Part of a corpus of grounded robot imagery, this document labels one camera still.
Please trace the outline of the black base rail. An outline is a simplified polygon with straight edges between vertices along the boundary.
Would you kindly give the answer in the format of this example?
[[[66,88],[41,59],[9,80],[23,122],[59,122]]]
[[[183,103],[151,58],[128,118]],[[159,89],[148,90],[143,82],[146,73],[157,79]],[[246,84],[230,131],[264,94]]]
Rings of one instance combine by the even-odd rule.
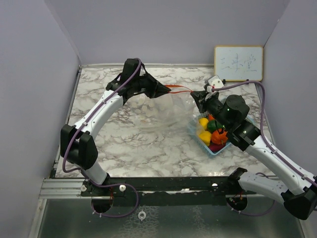
[[[114,206],[225,205],[226,198],[248,195],[229,177],[110,178],[102,188],[84,181],[82,197],[109,200]]]

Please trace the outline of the yellow toy pepper upper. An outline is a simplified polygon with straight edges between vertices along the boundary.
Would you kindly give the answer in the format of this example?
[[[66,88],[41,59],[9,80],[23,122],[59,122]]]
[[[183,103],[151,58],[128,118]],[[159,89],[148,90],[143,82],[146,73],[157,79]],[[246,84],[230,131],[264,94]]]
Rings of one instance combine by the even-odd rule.
[[[204,130],[207,130],[207,126],[208,126],[208,123],[209,123],[209,120],[207,118],[200,118],[198,120],[200,126],[204,129]]]

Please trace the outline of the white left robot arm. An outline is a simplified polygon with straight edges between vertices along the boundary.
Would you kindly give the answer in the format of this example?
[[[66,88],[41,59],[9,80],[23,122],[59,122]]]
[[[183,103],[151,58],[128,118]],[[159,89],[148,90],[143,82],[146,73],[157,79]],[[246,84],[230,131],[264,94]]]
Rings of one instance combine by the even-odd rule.
[[[139,58],[127,59],[122,72],[108,85],[98,102],[74,125],[64,125],[60,131],[60,155],[62,163],[74,164],[76,170],[92,184],[97,195],[109,191],[109,175],[97,161],[98,150],[95,139],[108,119],[131,97],[145,94],[157,98],[171,89],[161,84],[145,69]]]

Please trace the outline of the light blue perforated basket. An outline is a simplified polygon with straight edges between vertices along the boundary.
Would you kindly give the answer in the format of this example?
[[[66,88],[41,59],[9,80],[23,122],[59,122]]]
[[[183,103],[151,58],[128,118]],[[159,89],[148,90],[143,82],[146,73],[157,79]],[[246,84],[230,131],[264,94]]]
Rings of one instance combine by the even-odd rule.
[[[213,155],[228,144],[244,151],[255,144],[260,130],[247,119],[249,106],[242,96],[231,95],[221,101],[218,98],[208,100],[194,98],[201,113],[190,124],[190,134],[198,139],[200,145]]]

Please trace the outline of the purple toy eggplant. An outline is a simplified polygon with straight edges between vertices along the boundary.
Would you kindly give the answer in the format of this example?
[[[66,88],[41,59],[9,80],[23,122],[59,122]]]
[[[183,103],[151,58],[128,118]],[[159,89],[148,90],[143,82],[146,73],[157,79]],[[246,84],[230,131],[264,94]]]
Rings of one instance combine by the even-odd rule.
[[[226,143],[223,143],[223,144],[214,144],[214,143],[211,143],[209,145],[209,149],[213,152],[213,153],[216,153],[220,150],[222,150],[224,147],[226,147]]]

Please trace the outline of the small whiteboard with writing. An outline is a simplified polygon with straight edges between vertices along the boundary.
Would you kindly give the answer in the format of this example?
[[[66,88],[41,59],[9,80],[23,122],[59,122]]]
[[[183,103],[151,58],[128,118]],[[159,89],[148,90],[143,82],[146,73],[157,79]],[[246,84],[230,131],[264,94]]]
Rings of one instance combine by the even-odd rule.
[[[263,63],[262,46],[216,46],[214,48],[214,73],[226,81],[262,81]]]

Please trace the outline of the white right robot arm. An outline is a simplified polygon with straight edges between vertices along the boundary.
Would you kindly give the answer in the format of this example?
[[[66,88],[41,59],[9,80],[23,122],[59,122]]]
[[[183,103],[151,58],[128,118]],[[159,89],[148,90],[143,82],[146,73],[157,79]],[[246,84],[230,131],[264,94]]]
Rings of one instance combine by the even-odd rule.
[[[241,151],[255,157],[271,170],[279,181],[257,176],[238,168],[227,182],[228,190],[238,194],[253,191],[281,204],[294,217],[306,220],[317,206],[317,178],[301,168],[272,143],[247,119],[249,106],[240,95],[230,95],[224,102],[218,93],[191,93],[199,112],[211,114],[224,128],[229,141]]]

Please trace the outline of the yellow toy pepper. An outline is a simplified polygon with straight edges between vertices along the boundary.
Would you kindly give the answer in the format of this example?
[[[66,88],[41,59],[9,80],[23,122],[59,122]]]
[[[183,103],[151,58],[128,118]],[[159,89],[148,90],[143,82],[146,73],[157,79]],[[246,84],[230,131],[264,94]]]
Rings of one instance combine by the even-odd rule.
[[[208,123],[209,123],[209,120],[207,118],[200,118],[198,120],[200,126],[204,129],[204,130],[207,130],[207,126],[208,126]]]
[[[211,143],[212,134],[209,131],[202,131],[197,134],[197,136],[201,139],[201,141],[206,145],[209,146]]]

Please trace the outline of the yellow toy pepper lower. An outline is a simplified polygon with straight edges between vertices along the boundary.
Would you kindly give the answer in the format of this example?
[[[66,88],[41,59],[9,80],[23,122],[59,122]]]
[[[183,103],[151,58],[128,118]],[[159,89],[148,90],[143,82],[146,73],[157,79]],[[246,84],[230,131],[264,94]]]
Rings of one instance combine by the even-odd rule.
[[[201,139],[201,141],[206,145],[209,146],[211,143],[212,134],[209,131],[202,131],[197,134],[197,136]]]

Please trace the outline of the clear zip bag orange zipper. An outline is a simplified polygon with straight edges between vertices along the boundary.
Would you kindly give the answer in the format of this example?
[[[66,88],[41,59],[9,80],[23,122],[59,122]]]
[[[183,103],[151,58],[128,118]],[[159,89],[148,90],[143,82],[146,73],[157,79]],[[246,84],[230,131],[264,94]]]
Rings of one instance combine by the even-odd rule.
[[[171,91],[158,98],[141,94],[128,101],[137,128],[148,132],[180,131],[197,118],[198,108],[190,95],[193,90],[177,84],[167,87]]]

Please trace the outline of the aluminium frame rail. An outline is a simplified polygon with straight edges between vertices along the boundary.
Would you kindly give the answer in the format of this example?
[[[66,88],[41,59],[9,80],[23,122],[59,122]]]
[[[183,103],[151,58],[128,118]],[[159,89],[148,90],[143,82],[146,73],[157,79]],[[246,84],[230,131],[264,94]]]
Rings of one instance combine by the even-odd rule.
[[[81,197],[83,178],[44,179],[40,199],[75,199]]]

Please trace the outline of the orange toy pumpkin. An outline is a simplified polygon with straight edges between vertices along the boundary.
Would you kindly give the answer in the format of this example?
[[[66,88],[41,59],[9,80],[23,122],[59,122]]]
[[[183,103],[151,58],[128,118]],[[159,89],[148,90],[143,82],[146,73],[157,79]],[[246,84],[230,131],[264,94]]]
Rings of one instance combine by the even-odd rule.
[[[214,144],[223,144],[227,143],[228,138],[227,138],[227,131],[223,129],[218,129],[212,133],[212,138],[211,138],[212,143]]]

